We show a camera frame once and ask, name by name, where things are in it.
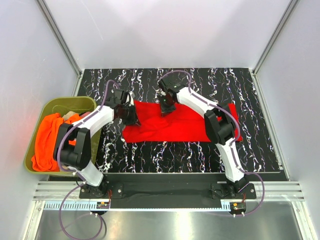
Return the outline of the red t shirt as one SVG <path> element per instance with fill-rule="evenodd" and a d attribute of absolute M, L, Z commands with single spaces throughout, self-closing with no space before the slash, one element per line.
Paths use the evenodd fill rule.
<path fill-rule="evenodd" d="M 127 125 L 122 136 L 127 143 L 140 142 L 205 142 L 205 121 L 194 110 L 176 104 L 176 110 L 162 116 L 158 103 L 135 101 L 138 125 Z"/>

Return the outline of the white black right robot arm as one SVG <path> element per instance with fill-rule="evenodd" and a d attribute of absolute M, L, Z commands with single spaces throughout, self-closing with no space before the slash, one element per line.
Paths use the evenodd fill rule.
<path fill-rule="evenodd" d="M 226 185 L 221 187 L 220 197 L 236 199 L 243 195 L 249 181 L 236 149 L 236 140 L 240 137 L 239 124 L 229 105 L 204 98 L 178 80 L 162 77 L 158 86 L 161 89 L 158 99 L 162 116 L 172 113 L 176 105 L 181 104 L 203 117 L 205 134 L 218 148 L 224 165 Z"/>

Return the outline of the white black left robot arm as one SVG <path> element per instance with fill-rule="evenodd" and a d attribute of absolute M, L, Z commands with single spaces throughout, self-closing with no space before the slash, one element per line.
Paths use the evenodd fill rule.
<path fill-rule="evenodd" d="M 59 126 L 53 159 L 61 171 L 83 180 L 92 195 L 103 198 L 111 191 L 106 177 L 92 162 L 91 139 L 105 125 L 121 119 L 126 126 L 139 126 L 133 92 L 115 89 L 93 112 L 74 123 Z"/>

